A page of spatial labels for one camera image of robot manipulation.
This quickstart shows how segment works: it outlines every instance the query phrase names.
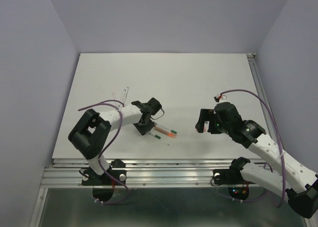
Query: wall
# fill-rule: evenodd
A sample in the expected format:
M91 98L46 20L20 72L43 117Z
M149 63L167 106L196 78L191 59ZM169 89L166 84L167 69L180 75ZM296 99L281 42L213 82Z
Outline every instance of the wall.
M51 0L80 52L256 52L287 0Z
M50 0L0 0L0 223L28 226L78 54Z
M318 172L318 0L288 0L257 54L285 149Z

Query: bolt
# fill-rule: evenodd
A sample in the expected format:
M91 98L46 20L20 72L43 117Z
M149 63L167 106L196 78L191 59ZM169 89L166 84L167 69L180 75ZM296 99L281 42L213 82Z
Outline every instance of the bolt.
M121 181L126 180L125 174L120 174L120 175L119 175L119 180L121 180Z

